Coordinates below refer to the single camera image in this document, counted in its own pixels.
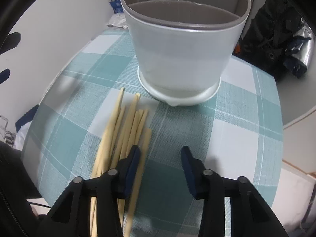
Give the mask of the wooden chopstick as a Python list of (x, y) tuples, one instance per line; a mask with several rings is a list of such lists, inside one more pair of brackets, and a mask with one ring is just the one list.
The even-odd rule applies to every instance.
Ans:
[(116, 149), (113, 155), (113, 159), (110, 165), (110, 169), (115, 168), (117, 166), (117, 163), (120, 159), (123, 159), (126, 157), (126, 151), (127, 151), (127, 144), (129, 141), (132, 124), (135, 117), (136, 107), (138, 104), (138, 100), (140, 98), (140, 94), (136, 93), (133, 101), (131, 102), (131, 105), (129, 107), (129, 111), (127, 113), (127, 117), (125, 119), (125, 122), (123, 124), (123, 128), (120, 132), (120, 136), (118, 139), (118, 143), (116, 145)]
[(122, 123), (122, 119), (124, 117), (125, 109), (126, 109), (126, 106), (122, 106), (120, 108), (120, 112), (119, 112), (119, 115), (118, 115), (118, 118), (117, 118), (117, 121), (116, 121), (116, 124), (115, 124), (115, 128), (114, 128), (114, 133), (113, 133), (113, 138), (112, 138), (112, 142), (111, 142), (110, 152), (113, 152), (114, 145), (116, 143), (116, 139), (117, 139), (117, 135), (118, 135), (118, 131), (120, 129), (120, 126), (121, 126), (121, 123)]
[(148, 109), (144, 110), (144, 113), (142, 114), (142, 116), (140, 118), (140, 122), (138, 124), (136, 136), (135, 136), (135, 142), (134, 142), (135, 144), (139, 143), (139, 140), (140, 140), (140, 137), (142, 134), (142, 130), (143, 130), (143, 127), (144, 127), (145, 122), (146, 122), (147, 115), (148, 115)]
[(116, 121), (120, 112), (120, 106), (122, 103), (124, 93), (124, 87), (120, 89), (118, 97), (116, 99), (116, 103), (114, 105), (114, 109), (109, 118), (108, 124), (104, 130), (102, 135), (102, 139), (99, 145), (99, 149), (95, 158), (95, 163), (93, 166), (91, 178), (96, 178), (102, 174), (102, 169), (107, 167), (109, 164), (109, 155), (111, 151), (111, 143), (113, 140), (114, 130)]
[(139, 161), (139, 165), (138, 165), (137, 172), (135, 175), (133, 189), (131, 192), (130, 202), (129, 202), (127, 215), (126, 215), (125, 230), (124, 230), (124, 236), (126, 237), (130, 236), (131, 230), (132, 230), (133, 217), (134, 217), (134, 213), (135, 213), (135, 209), (137, 205), (139, 190), (141, 187), (142, 175), (145, 168), (146, 156), (147, 156), (148, 147), (151, 140), (151, 134), (152, 134), (152, 130), (150, 128), (145, 128), (144, 141), (143, 141), (142, 147), (140, 148), (140, 152), (141, 152), (140, 161)]
[(132, 123), (131, 132), (130, 132), (130, 136), (129, 136), (129, 140), (128, 140), (128, 143), (127, 143), (125, 157), (127, 157), (129, 155), (130, 149), (134, 145), (135, 137), (136, 137), (136, 133), (137, 133), (137, 129), (138, 129), (138, 125), (140, 123), (140, 120), (141, 120), (141, 117), (142, 117), (143, 114), (144, 114), (143, 110), (138, 110), (135, 113), (135, 116), (134, 116), (134, 119), (133, 119), (133, 123)]

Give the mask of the teal plaid placemat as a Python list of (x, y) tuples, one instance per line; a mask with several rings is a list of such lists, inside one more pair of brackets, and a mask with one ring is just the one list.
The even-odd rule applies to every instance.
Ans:
[(34, 185), (54, 204), (76, 176), (90, 177), (119, 91), (123, 106), (135, 94), (148, 111), (152, 136), (131, 236), (195, 236), (203, 202), (191, 196), (181, 148), (219, 175), (246, 176), (268, 204), (276, 194), (283, 123), (275, 80), (232, 57), (220, 89), (197, 106), (171, 107), (138, 80), (127, 30), (109, 28), (68, 64), (46, 93), (27, 133), (21, 159)]

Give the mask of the white utensil holder cup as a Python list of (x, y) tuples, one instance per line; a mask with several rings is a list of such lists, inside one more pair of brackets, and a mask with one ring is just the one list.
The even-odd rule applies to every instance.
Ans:
[(121, 0), (144, 89), (170, 106), (212, 98), (251, 0)]

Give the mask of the black jacket hanging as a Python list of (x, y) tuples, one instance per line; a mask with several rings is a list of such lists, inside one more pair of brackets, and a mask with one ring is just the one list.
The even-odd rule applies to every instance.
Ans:
[(280, 80), (285, 49), (301, 25), (301, 15), (287, 0), (266, 0), (241, 40), (239, 58)]

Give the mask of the silver folded umbrella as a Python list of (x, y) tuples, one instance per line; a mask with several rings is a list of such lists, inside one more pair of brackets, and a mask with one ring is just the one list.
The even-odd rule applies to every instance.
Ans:
[(315, 35), (304, 18), (300, 19), (300, 28), (294, 34), (285, 49), (284, 66), (297, 78), (308, 70), (314, 49)]

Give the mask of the grey plastic parcel bag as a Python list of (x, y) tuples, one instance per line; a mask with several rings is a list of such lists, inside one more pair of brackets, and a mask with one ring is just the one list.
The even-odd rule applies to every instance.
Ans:
[(115, 13), (109, 19), (108, 26), (128, 29), (125, 14), (123, 12)]

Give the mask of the blue cardboard box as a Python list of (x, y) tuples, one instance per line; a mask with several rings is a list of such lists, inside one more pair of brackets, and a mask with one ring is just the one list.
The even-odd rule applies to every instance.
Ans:
[(114, 13), (123, 13), (123, 7), (120, 0), (115, 0), (110, 2), (111, 7), (113, 8)]

